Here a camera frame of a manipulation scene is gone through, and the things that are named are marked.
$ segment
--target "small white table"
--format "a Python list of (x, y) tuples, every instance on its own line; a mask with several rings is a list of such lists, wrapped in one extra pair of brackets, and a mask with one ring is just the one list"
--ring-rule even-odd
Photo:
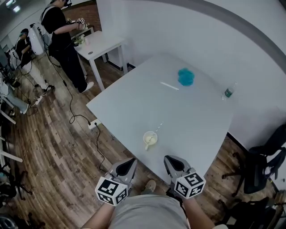
[[(177, 80), (182, 68), (195, 74), (190, 87)], [(221, 95), (200, 70), (159, 55), (113, 83), (87, 107), (143, 164), (170, 183), (165, 155), (184, 158), (202, 175), (216, 157), (233, 114), (232, 99), (223, 101)], [(163, 121), (158, 142), (145, 151), (144, 133), (155, 131)]]
[(119, 58), (122, 60), (124, 74), (127, 74), (127, 64), (122, 52), (122, 43), (124, 39), (116, 36), (104, 35), (104, 33), (101, 31), (91, 33), (90, 35), (86, 36), (86, 38), (89, 40), (90, 44), (86, 45), (84, 43), (78, 47), (75, 47), (75, 49), (78, 54), (89, 61), (99, 87), (103, 91), (104, 86), (94, 60), (100, 56), (103, 56), (103, 60), (106, 62), (104, 54), (118, 48)]

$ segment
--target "power strip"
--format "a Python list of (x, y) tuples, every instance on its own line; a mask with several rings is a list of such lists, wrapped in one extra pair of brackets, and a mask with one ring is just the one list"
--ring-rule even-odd
[(36, 105), (39, 104), (39, 102), (42, 100), (43, 96), (40, 96), (40, 98), (38, 98), (38, 100), (35, 102)]
[(101, 121), (100, 121), (99, 119), (96, 119), (96, 120), (92, 121), (92, 122), (90, 123), (90, 125), (88, 125), (88, 127), (89, 127), (90, 130), (92, 130), (93, 128), (96, 127), (95, 123), (96, 123), (97, 125), (99, 125), (99, 124), (101, 124)]

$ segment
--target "black office chair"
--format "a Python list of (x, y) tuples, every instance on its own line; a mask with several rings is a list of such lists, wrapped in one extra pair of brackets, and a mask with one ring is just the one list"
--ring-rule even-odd
[(216, 225), (224, 224), (229, 229), (266, 229), (276, 213), (276, 210), (271, 207), (272, 204), (269, 205), (268, 197), (247, 203), (236, 199), (235, 202), (238, 204), (228, 209), (225, 203), (219, 200), (226, 214), (223, 220)]
[[(238, 170), (234, 173), (224, 174), (222, 179), (229, 176), (240, 175), (240, 181), (235, 193), (235, 197), (244, 182), (244, 193), (251, 194), (265, 188), (267, 180), (275, 174), (278, 177), (278, 169), (282, 165), (286, 157), (286, 148), (282, 147), (286, 142), (286, 124), (281, 125), (269, 138), (264, 146), (252, 147), (246, 154), (245, 163), (242, 161), (238, 153), (234, 153), (239, 162)], [(274, 155), (278, 150), (280, 153), (267, 162), (266, 157)]]
[(4, 201), (6, 198), (11, 199), (11, 198), (15, 197), (17, 194), (16, 189), (18, 189), (20, 199), (25, 200), (25, 198), (22, 197), (20, 188), (30, 195), (33, 194), (31, 191), (28, 191), (24, 187), (24, 185), (21, 183), (23, 178), (24, 178), (24, 175), (28, 174), (28, 172), (23, 171), (22, 173), (20, 173), (19, 167), (18, 167), (17, 163), (15, 162), (15, 177), (14, 177), (12, 175), (11, 171), (10, 171), (10, 173), (8, 173), (7, 171), (4, 170), (4, 168), (6, 166), (10, 167), (10, 164), (6, 163), (3, 167), (0, 168), (0, 172), (5, 174), (8, 177), (9, 185), (6, 183), (0, 185), (0, 200)]

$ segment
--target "white sneaker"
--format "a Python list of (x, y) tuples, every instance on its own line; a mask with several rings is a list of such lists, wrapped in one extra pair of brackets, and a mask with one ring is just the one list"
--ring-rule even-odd
[(93, 87), (94, 83), (93, 82), (88, 82), (88, 85), (86, 86), (86, 89), (83, 91), (88, 91), (89, 89), (91, 89)]
[(26, 108), (26, 110), (23, 112), (23, 114), (26, 114), (26, 113), (27, 113), (28, 108), (29, 108), (29, 105), (27, 104), (27, 108)]

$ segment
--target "black cable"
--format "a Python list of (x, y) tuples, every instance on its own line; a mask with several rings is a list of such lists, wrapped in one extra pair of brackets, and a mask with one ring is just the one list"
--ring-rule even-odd
[(32, 115), (34, 115), (35, 113), (38, 112), (38, 108), (37, 108), (37, 107), (31, 107), (31, 106), (30, 106), (30, 108), (29, 108), (28, 110), (30, 110), (30, 109), (36, 109), (36, 111), (35, 111), (34, 113), (27, 114), (27, 116), (32, 116)]
[(26, 77), (26, 75), (28, 75), (28, 74), (31, 72), (31, 70), (32, 70), (33, 62), (31, 61), (31, 69), (30, 69), (30, 71), (27, 72), (26, 74), (23, 74), (23, 73), (22, 73), (22, 71), (21, 71), (21, 69), (20, 69), (20, 65), (18, 65), (18, 66), (16, 67), (16, 69), (18, 68), (19, 71), (20, 71), (20, 73), (21, 73), (20, 78), (21, 78), (22, 76), (24, 76), (33, 86), (35, 86), (35, 85), (31, 82), (31, 80), (29, 80), (29, 79)]
[[(22, 95), (24, 95), (24, 96), (25, 96), (25, 94), (20, 90), (20, 88), (18, 88), (18, 90), (22, 93)], [(29, 102), (28, 97), (27, 97), (27, 96), (25, 96), (25, 97), (26, 97), (27, 101)]]
[(103, 153), (102, 153), (102, 152), (99, 150), (99, 148), (98, 148), (98, 138), (99, 138), (99, 136), (100, 136), (101, 131), (100, 131), (99, 127), (97, 126), (97, 123), (95, 123), (95, 125), (96, 125), (96, 127), (97, 127), (97, 129), (98, 129), (97, 151), (98, 151), (98, 152), (100, 153), (100, 155), (103, 157), (103, 160), (102, 160), (102, 162), (101, 162), (100, 165), (99, 165), (99, 169), (100, 169), (102, 172), (106, 173), (107, 171), (105, 171), (105, 170), (103, 170), (103, 169), (101, 168), (101, 165), (102, 165), (102, 163), (103, 163), (104, 160), (105, 160), (105, 156), (103, 155)]
[[(18, 40), (16, 41), (16, 44), (15, 44), (15, 46), (14, 46), (15, 52), (17, 52), (16, 49), (17, 49)], [(23, 74), (20, 68), (19, 68), (19, 70), (20, 70), (22, 76), (28, 75), (28, 74), (31, 72), (31, 70), (32, 70), (32, 61), (31, 61), (31, 69), (30, 69), (30, 71), (29, 71), (28, 73)]]
[(58, 68), (61, 68), (61, 66), (58, 66), (58, 65), (54, 64), (54, 63), (51, 61), (51, 59), (50, 59), (50, 57), (49, 57), (49, 54), (48, 54), (48, 52), (47, 52), (47, 48), (46, 48), (46, 45), (47, 45), (47, 44), (45, 43), (44, 37), (43, 37), (43, 35), (42, 35), (42, 33), (41, 33), (40, 30), (39, 30), (39, 33), (40, 33), (40, 36), (41, 36), (41, 38), (42, 38), (42, 40), (43, 40), (43, 42), (44, 42), (45, 53), (46, 53), (46, 55), (48, 56), (49, 61), (52, 63), (54, 69), (55, 69), (56, 72), (58, 73), (59, 77), (61, 77), (61, 79), (62, 79), (62, 81), (63, 81), (63, 84), (66, 86), (68, 92), (69, 92), (70, 95), (71, 95), (70, 111), (71, 111), (71, 113), (72, 113), (72, 117), (70, 118), (69, 123), (70, 123), (70, 124), (73, 124), (74, 121), (76, 120), (76, 117), (79, 117), (79, 116), (80, 116), (80, 117), (85, 118), (85, 119), (87, 120), (87, 122), (88, 122), (88, 125), (90, 126), (91, 123), (89, 122), (89, 120), (88, 120), (85, 116), (83, 116), (83, 115), (81, 115), (81, 114), (75, 115), (75, 114), (72, 112), (72, 100), (73, 100), (73, 95), (72, 95), (72, 93), (70, 92), (69, 88), (67, 87), (66, 81), (62, 78), (61, 74), (60, 74), (60, 73), (58, 72), (58, 70), (55, 68), (55, 66), (58, 67)]

